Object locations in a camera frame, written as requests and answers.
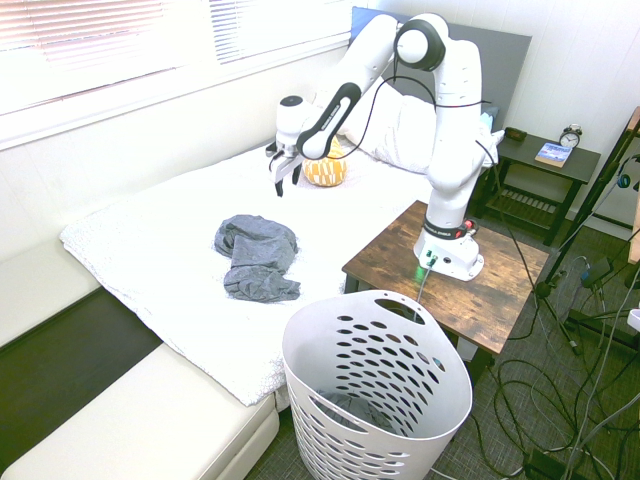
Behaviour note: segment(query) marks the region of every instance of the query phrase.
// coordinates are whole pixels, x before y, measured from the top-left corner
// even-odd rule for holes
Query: shelf
[[[520,190],[510,185],[504,185],[501,195],[496,195],[488,204],[487,209],[503,213],[512,219],[517,219],[538,230],[548,231],[554,220],[554,213],[560,203],[548,198]]]

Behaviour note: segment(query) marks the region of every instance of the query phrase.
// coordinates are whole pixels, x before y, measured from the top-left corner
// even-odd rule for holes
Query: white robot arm
[[[378,15],[362,30],[313,104],[297,96],[278,106],[276,141],[267,148],[278,195],[302,157],[324,158],[331,140],[357,101],[386,69],[394,54],[403,64],[432,71],[436,85],[436,132],[427,178],[433,192],[414,252],[423,267],[461,280],[482,269],[483,258],[464,214],[482,170],[475,144],[480,119],[482,75],[477,47],[449,38],[444,19],[418,15],[404,25]]]

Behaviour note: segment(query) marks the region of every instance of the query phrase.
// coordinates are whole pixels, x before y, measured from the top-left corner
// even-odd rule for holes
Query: floor
[[[480,224],[482,228],[508,234],[499,221],[483,219]],[[551,248],[545,247],[540,238],[513,230],[518,241],[550,253],[540,277],[546,278],[555,261],[559,242]],[[565,318],[571,305],[585,313],[602,312],[602,301],[580,286],[580,274],[585,270],[585,260],[593,264],[605,255],[615,257],[618,252],[615,271],[625,269],[603,286],[604,308],[614,312],[621,307],[628,292],[623,282],[631,270],[626,268],[628,248],[617,238],[588,228],[581,230],[559,269],[566,274],[548,298],[561,319]],[[638,305],[639,301],[640,290],[632,290],[626,308]],[[620,316],[617,327],[633,333],[626,325],[626,315]],[[425,479],[499,479],[518,472],[519,478],[525,478],[521,467],[533,448],[560,450],[548,456],[567,462],[571,452],[563,447],[575,443],[609,343],[607,336],[584,328],[570,332],[570,335],[583,351],[582,355],[574,354],[549,308],[540,302],[536,309],[535,299],[530,296],[512,333],[514,340],[508,342],[495,366],[483,374],[474,389],[471,417],[433,467],[444,475],[425,472]],[[640,391],[637,352],[612,342],[598,386],[598,394],[590,402],[582,438]],[[298,454],[289,409],[280,414],[280,422],[278,436],[251,470],[248,480],[312,478]],[[588,443],[590,455],[577,453],[575,472],[587,479],[640,478],[639,434],[629,432],[630,428],[638,428],[638,404],[594,436]]]

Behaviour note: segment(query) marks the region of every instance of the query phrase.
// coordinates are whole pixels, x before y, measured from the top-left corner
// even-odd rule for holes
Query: white blanket
[[[96,212],[60,238],[164,342],[252,405],[285,383],[281,340],[293,313],[340,294],[342,266],[413,201],[428,201],[422,175],[360,151],[347,164],[338,187],[315,187],[302,175],[278,198],[260,148]],[[280,222],[298,237],[285,275],[301,283],[298,300],[265,305],[227,295],[230,260],[212,242],[222,221],[241,213]]]

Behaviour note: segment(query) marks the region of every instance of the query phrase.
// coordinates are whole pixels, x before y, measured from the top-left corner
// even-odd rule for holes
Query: headboard
[[[373,17],[380,14],[390,15],[401,23],[405,23],[411,18],[397,13],[354,7],[351,23],[351,41],[358,36]],[[466,27],[453,23],[449,23],[449,36],[454,40],[469,40],[478,46],[482,62],[482,98],[490,101],[490,106],[500,109],[494,120],[493,130],[503,128],[504,119],[509,110],[513,92],[516,89],[522,65],[531,43],[531,37],[483,28]],[[382,74],[383,78],[388,78],[392,75],[393,66],[387,68]],[[398,75],[413,77],[427,85],[432,91],[434,89],[433,74],[430,72],[413,70],[404,65],[398,65]],[[414,82],[398,80],[393,87],[404,95],[412,95],[431,101],[424,89]]]

